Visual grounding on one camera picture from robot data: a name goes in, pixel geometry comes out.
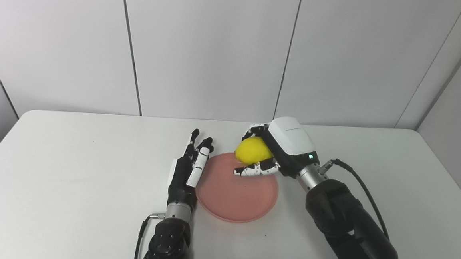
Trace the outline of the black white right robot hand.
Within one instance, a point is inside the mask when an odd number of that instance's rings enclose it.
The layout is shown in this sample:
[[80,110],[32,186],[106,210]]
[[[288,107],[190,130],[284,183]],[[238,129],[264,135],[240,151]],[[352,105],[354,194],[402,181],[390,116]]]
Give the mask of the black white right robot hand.
[[295,179],[307,166],[320,164],[316,147],[294,117],[278,117],[269,123],[250,125],[242,140],[251,137],[262,139],[272,156],[235,168],[235,175],[254,177],[281,173]]

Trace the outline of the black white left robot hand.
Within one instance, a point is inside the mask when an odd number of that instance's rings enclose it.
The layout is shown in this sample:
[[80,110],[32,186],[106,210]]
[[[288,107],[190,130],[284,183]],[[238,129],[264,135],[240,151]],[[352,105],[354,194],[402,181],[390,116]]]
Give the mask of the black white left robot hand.
[[210,153],[214,151],[213,139],[203,139],[199,145],[195,145],[199,129],[191,132],[189,142],[186,145],[183,156],[176,160],[172,168],[173,176],[168,187],[167,205],[183,204],[195,209],[197,204],[196,187],[207,163]]

